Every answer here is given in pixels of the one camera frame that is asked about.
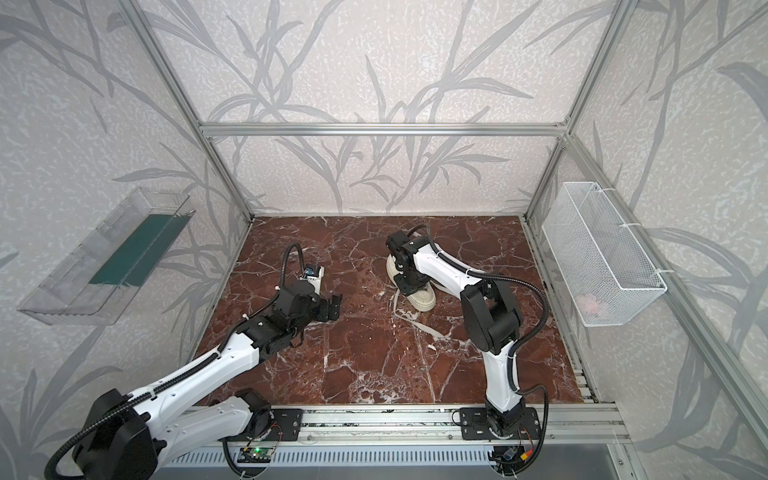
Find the cream white sneaker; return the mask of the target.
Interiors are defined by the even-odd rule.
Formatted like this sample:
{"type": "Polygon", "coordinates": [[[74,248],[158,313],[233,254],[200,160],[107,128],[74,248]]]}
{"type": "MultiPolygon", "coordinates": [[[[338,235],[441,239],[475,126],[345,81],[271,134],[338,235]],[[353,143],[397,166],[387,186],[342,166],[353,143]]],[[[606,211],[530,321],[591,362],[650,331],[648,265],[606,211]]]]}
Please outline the cream white sneaker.
{"type": "MultiPolygon", "coordinates": [[[[395,276],[399,274],[399,271],[396,268],[395,259],[392,255],[387,257],[386,270],[391,283],[395,285],[395,276]]],[[[432,310],[436,306],[436,295],[432,284],[427,283],[424,288],[408,295],[407,300],[419,312],[432,310]]]]}

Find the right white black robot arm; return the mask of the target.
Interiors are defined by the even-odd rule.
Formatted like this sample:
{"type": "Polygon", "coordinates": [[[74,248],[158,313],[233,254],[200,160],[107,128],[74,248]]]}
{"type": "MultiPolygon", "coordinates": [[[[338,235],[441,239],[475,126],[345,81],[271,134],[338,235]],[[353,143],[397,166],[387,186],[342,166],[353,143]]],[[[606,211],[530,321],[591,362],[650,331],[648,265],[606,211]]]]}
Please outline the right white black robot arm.
{"type": "Polygon", "coordinates": [[[517,351],[546,324],[549,305],[543,292],[526,281],[474,269],[427,235],[397,231],[388,236],[386,246],[388,276],[416,310],[435,307],[434,286],[460,300],[465,329],[483,355],[490,429],[499,438],[510,437],[526,411],[527,392],[518,383],[517,351]],[[512,283],[530,289],[542,302],[542,317],[525,335],[520,334],[523,319],[512,283]]]}

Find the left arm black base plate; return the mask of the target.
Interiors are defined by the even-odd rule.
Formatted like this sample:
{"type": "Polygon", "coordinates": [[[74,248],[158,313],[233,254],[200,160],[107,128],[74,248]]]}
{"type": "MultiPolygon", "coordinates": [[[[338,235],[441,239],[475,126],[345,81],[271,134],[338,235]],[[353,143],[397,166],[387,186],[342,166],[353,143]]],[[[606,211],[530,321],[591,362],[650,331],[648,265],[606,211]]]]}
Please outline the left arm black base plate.
{"type": "Polygon", "coordinates": [[[302,409],[294,408],[259,411],[253,415],[238,439],[256,442],[294,442],[299,436],[303,413],[302,409]]]}

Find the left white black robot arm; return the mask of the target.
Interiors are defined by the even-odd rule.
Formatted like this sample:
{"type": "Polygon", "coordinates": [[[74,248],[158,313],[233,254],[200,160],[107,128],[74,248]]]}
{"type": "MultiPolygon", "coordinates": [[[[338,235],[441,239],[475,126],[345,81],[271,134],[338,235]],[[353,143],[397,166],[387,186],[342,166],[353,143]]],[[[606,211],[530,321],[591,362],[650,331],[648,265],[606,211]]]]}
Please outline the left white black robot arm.
{"type": "Polygon", "coordinates": [[[320,296],[306,279],[281,287],[206,354],[128,394],[112,389],[101,395],[82,429],[48,460],[45,478],[62,478],[57,467],[70,454],[81,479],[148,479],[212,441],[260,435],[268,427],[269,405],[251,389],[197,412],[189,409],[289,347],[310,323],[338,320],[341,303],[339,295],[320,296]]]}

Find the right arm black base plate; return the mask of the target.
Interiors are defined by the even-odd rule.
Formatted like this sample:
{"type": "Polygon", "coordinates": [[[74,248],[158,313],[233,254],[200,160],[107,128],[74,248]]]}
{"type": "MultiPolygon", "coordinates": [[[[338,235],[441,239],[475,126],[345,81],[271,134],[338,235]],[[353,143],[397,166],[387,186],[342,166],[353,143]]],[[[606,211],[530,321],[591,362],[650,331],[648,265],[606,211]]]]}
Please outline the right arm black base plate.
{"type": "Polygon", "coordinates": [[[463,440],[538,440],[541,421],[535,408],[521,406],[506,413],[494,408],[464,407],[458,410],[463,440]]]}

